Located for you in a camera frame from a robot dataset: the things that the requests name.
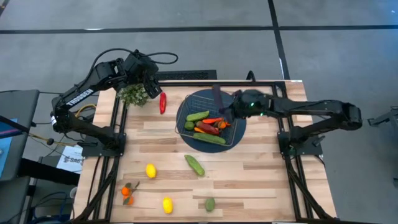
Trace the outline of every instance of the metal basket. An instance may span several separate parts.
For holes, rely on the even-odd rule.
[[[209,116],[207,118],[219,118],[222,115],[218,112],[218,107],[215,105],[213,99],[205,98],[202,96],[196,95],[187,95],[185,100],[182,103],[180,114],[177,118],[177,124],[175,126],[175,132],[181,136],[186,136],[193,138],[193,134],[195,131],[187,131],[184,128],[184,124],[186,122],[186,118],[188,115],[203,111],[209,111]],[[225,139],[226,144],[219,144],[211,142],[212,144],[219,144],[221,146],[232,146],[235,137],[235,131],[237,127],[237,121],[233,121],[231,126],[222,130],[219,137]]]

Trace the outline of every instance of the white paper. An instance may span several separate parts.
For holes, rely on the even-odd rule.
[[[80,174],[83,169],[82,150],[80,146],[65,146],[57,168]]]

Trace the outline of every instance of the floor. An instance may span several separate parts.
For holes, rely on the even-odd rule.
[[[350,102],[361,108],[364,119],[398,105],[395,0],[3,4],[0,91],[43,92],[35,114],[38,123],[49,121],[50,100],[81,81],[92,60],[111,47],[178,54],[176,64],[160,66],[163,71],[216,69],[219,79],[232,80],[253,70],[257,79],[303,80],[309,100]],[[101,59],[125,56],[117,52]],[[60,138],[50,126],[34,131]],[[389,124],[371,128],[364,122],[358,131],[326,135],[322,142],[326,172],[342,220],[396,222],[398,189],[392,178],[398,175],[397,143]],[[29,141],[24,157],[38,159],[48,153]]]

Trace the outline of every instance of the green vegetable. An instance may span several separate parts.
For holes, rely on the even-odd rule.
[[[216,201],[214,201],[214,198],[208,198],[205,203],[205,208],[207,212],[211,212],[214,210],[216,207]]]
[[[218,136],[214,136],[212,134],[195,133],[195,134],[193,134],[193,137],[198,140],[217,143],[217,144],[225,144],[226,143],[225,139],[218,137]]]
[[[187,121],[200,121],[209,116],[210,111],[199,112],[187,116]]]
[[[193,128],[195,127],[195,124],[192,121],[187,121],[184,124],[184,128],[188,131],[193,130]]]
[[[199,162],[192,156],[190,155],[185,155],[185,159],[187,160],[189,166],[199,175],[199,176],[204,176],[205,175],[205,170],[202,168],[202,166],[199,164]]]

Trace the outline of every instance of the wooden table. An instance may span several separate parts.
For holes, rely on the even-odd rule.
[[[305,101],[302,82],[286,81],[288,97]],[[239,144],[232,149],[207,154],[196,151],[184,143],[175,133],[176,113],[185,96],[209,87],[162,87],[167,94],[165,114],[159,114],[159,97],[150,100],[143,108],[130,106],[127,114],[127,143],[120,160],[111,222],[271,222],[293,221],[294,212],[290,196],[285,163],[279,153],[276,134],[277,120],[267,117],[248,119],[246,132]],[[256,88],[272,94],[267,86],[221,87],[232,93],[238,89]],[[94,124],[109,126],[113,109],[114,90],[99,95]],[[295,125],[312,123],[310,116],[293,116]],[[206,170],[198,177],[188,166],[184,155],[189,154]],[[314,156],[302,156],[303,168],[309,191],[325,209],[335,216],[335,208],[325,169]],[[96,158],[84,161],[75,199],[75,211],[79,215],[86,206]],[[102,160],[96,173],[93,194],[98,187]],[[146,164],[157,168],[157,177],[149,179]],[[127,182],[133,185],[141,181],[134,192],[134,204],[123,205],[120,191]],[[101,204],[103,217],[106,192]],[[162,208],[164,197],[173,200],[172,214]],[[210,213],[204,209],[206,198],[214,197],[216,209]],[[302,195],[298,190],[300,209],[305,217]]]

